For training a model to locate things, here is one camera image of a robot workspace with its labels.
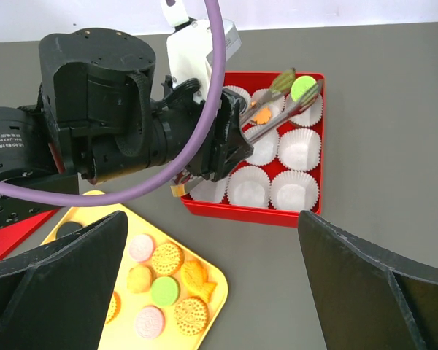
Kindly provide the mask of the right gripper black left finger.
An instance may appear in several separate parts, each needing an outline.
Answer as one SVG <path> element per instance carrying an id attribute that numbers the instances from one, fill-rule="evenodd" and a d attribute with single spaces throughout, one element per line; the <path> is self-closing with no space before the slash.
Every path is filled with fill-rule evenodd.
<path id="1" fill-rule="evenodd" d="M 123 256 L 115 211 L 0 261 L 0 349 L 97 349 Z"/>

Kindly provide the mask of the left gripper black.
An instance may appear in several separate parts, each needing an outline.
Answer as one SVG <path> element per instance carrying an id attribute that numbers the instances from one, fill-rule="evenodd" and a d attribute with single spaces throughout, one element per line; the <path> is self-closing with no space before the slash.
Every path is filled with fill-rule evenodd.
<path id="1" fill-rule="evenodd" d="M 245 99 L 231 89 L 221 94 L 220 108 L 201 148 L 185 167 L 192 176 L 218 182 L 253 151 L 240 127 Z"/>

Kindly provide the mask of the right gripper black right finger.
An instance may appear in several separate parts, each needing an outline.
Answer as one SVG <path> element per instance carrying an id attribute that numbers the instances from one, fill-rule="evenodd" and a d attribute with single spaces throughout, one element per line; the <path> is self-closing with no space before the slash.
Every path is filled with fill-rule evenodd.
<path id="1" fill-rule="evenodd" d="M 327 349 L 438 349 L 438 268 L 311 211 L 298 232 Z"/>

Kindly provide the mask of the orange flower cookie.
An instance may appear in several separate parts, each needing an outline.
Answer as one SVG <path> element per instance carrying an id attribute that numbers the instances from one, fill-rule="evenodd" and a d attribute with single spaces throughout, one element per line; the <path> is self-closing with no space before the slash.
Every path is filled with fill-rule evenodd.
<path id="1" fill-rule="evenodd" d="M 251 123 L 254 125 L 265 125 L 271 118 L 272 110 L 269 107 L 263 107 L 253 115 Z"/>

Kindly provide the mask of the red cookie box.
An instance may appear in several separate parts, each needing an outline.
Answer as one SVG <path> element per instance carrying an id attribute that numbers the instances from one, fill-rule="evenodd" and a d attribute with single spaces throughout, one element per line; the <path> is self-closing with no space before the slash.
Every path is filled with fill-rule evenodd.
<path id="1" fill-rule="evenodd" d="M 249 93 L 256 92 L 259 88 L 267 88 L 271 84 L 272 80 L 277 77 L 277 72 L 266 71 L 230 71 L 226 72 L 224 83 L 226 85 L 234 85 L 244 88 Z M 296 77 L 308 75 L 315 78 L 317 81 L 322 80 L 322 88 L 320 96 L 323 99 L 323 111 L 322 117 L 319 122 L 310 127 L 310 130 L 316 132 L 324 145 L 324 132 L 325 132 L 325 76 L 321 73 L 315 72 L 297 72 Z M 300 130 L 303 127 L 292 125 L 291 122 L 287 122 L 281 125 L 277 131 L 279 135 L 283 135 L 286 132 L 292 130 Z M 323 169 L 324 169 L 324 151 L 320 151 L 320 163 L 313 170 L 307 171 L 315 181 L 318 183 L 320 189 L 323 184 Z M 285 166 L 280 163 L 279 160 L 273 160 L 269 165 L 262 167 L 262 169 L 273 180 L 278 174 L 283 172 Z M 321 212 L 321 194 L 318 194 L 318 199 L 315 205 L 311 208 L 311 211 L 315 214 Z M 183 205 L 193 215 L 199 215 L 203 217 L 214 217 L 221 219 L 238 220 L 242 222 L 253 222 L 266 225 L 277 225 L 283 227 L 297 228 L 299 213 L 292 211 L 283 211 L 275 209 L 272 204 L 269 204 L 267 209 L 252 208 L 246 206 L 236 206 L 229 203 L 227 198 L 224 198 L 220 203 L 213 203 L 207 201 L 196 201 L 191 196 L 186 195 L 180 197 Z"/>

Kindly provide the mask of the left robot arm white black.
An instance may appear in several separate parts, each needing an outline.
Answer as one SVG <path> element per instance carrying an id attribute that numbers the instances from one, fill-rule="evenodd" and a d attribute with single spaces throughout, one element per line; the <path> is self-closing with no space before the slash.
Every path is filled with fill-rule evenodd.
<path id="1" fill-rule="evenodd" d="M 244 99 L 213 65 L 239 46 L 234 27 L 176 27 L 156 101 L 147 42 L 108 28 L 43 38 L 37 102 L 0 107 L 0 229 L 58 207 L 129 201 L 181 171 L 227 176 L 252 147 L 239 123 Z"/>

